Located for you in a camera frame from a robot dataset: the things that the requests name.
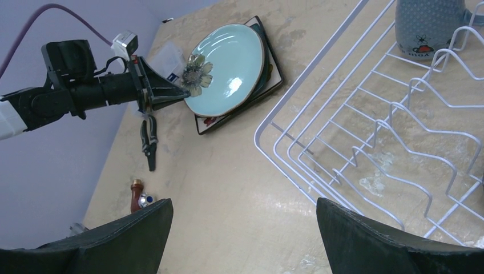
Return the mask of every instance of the plate rim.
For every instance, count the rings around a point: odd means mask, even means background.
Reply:
[[[259,82],[259,79],[260,79],[260,76],[262,74],[262,71],[264,69],[264,58],[265,58],[265,55],[267,54],[264,50],[264,45],[263,45],[263,42],[262,42],[262,39],[260,38],[259,34],[257,33],[257,31],[255,31],[254,29],[252,29],[251,27],[245,25],[245,24],[240,24],[240,23],[232,23],[232,24],[226,24],[226,25],[223,25],[223,26],[220,26],[218,28],[216,28],[214,31],[212,31],[211,33],[209,33],[207,36],[205,36],[202,40],[200,40],[200,42],[193,48],[192,51],[190,51],[190,54],[193,54],[193,52],[195,51],[195,49],[198,47],[198,45],[200,43],[202,43],[203,40],[207,39],[207,37],[209,37],[210,35],[212,35],[215,31],[218,31],[220,30],[221,28],[223,27],[227,27],[227,26],[243,26],[243,27],[246,27],[246,28],[249,28],[251,32],[255,33],[256,37],[259,39],[259,44],[260,44],[260,47],[261,47],[261,52],[262,52],[262,56],[261,56],[261,65],[260,65],[260,69],[259,69],[259,76],[257,76],[257,81],[252,85],[252,88],[251,88],[251,91],[247,93],[247,95],[245,96],[245,98],[243,100],[241,100],[237,105],[233,106],[232,108],[230,108],[229,110],[225,111],[225,112],[222,112],[220,114],[216,114],[216,115],[202,115],[202,114],[198,114],[196,113],[192,108],[190,108],[190,106],[188,105],[187,103],[187,100],[186,98],[183,100],[185,102],[185,104],[187,105],[187,107],[196,115],[198,115],[199,117],[204,117],[204,118],[211,118],[211,117],[220,117],[220,116],[223,116],[229,112],[231,112],[232,110],[238,108],[241,104],[243,104],[250,96],[251,94],[253,93],[254,91],[254,88],[257,86],[257,83]]]

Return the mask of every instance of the black pruning shears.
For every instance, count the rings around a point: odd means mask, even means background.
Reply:
[[[158,137],[156,136],[156,119],[153,115],[148,115],[150,121],[150,134],[148,135],[147,122],[143,121],[141,124],[141,142],[143,143],[143,152],[148,158],[148,168],[154,171],[156,168],[156,144]]]

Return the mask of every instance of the dish rack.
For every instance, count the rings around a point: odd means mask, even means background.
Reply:
[[[462,90],[457,98],[461,103],[446,99],[452,88],[464,83],[473,91],[481,90],[484,99],[484,77],[476,76],[470,65],[480,60],[474,52],[484,51],[479,30],[458,28],[449,48],[438,50],[431,63],[405,59],[394,35],[389,35],[395,24],[392,0],[332,72],[320,79],[324,81],[317,90],[313,93],[314,89],[304,88],[311,82],[312,72],[317,77],[324,71],[321,60],[367,4],[368,0],[361,0],[355,6],[262,121],[255,145],[314,203],[318,197],[329,198],[425,238],[484,248],[480,155],[484,132],[479,123],[466,128],[467,122],[476,119],[484,127],[484,116],[479,116],[484,104],[476,104],[478,93],[472,97]],[[474,14],[483,5],[477,4]],[[374,27],[383,24],[385,17],[391,17],[391,23],[375,35]],[[458,35],[463,35],[459,45],[455,42]],[[392,41],[391,46],[376,50],[383,41]],[[357,50],[364,45],[368,50]],[[414,75],[403,80],[398,69]],[[365,75],[362,80],[352,80],[361,70],[367,72],[359,74]],[[466,96],[471,103],[462,103]],[[450,97],[456,99],[455,90]],[[468,118],[452,120],[466,115]]]

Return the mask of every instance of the blue mug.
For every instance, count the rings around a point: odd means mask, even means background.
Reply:
[[[449,47],[457,28],[469,25],[471,16],[464,0],[397,0],[398,48],[409,59],[432,59],[437,50]],[[484,26],[484,15],[476,15],[473,25]]]

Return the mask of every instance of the wooden pepper mill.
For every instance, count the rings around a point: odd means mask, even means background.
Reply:
[[[143,192],[144,186],[141,180],[136,179],[133,181],[131,185],[131,213],[134,213],[141,209],[139,205],[139,196]]]

